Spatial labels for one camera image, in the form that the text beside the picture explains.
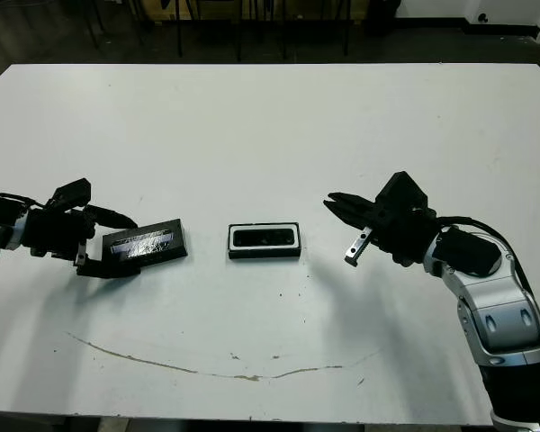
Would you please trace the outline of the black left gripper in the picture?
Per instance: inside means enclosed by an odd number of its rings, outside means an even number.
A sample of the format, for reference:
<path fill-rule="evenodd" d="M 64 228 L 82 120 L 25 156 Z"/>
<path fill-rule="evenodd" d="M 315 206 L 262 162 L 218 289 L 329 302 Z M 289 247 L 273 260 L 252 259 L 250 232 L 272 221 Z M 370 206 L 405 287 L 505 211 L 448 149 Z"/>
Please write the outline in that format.
<path fill-rule="evenodd" d="M 87 257 L 86 242 L 95 235 L 95 224 L 112 229 L 136 229 L 138 224 L 117 211 L 88 204 L 83 210 L 30 209 L 22 233 L 22 245 L 33 257 L 47 253 L 73 261 L 76 273 L 85 277 L 119 279 L 140 274 L 128 263 L 111 263 Z"/>

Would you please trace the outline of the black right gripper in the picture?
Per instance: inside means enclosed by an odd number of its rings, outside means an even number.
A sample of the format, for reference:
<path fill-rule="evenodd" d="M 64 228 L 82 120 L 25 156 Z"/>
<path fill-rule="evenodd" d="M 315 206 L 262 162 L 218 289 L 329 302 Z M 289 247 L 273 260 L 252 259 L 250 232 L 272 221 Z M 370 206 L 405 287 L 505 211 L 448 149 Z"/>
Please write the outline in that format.
<path fill-rule="evenodd" d="M 370 202 L 351 193 L 329 193 L 325 206 L 346 225 L 361 229 L 350 248 L 352 262 L 369 244 L 402 266 L 420 264 L 438 232 L 437 214 L 426 197 L 384 198 Z"/>

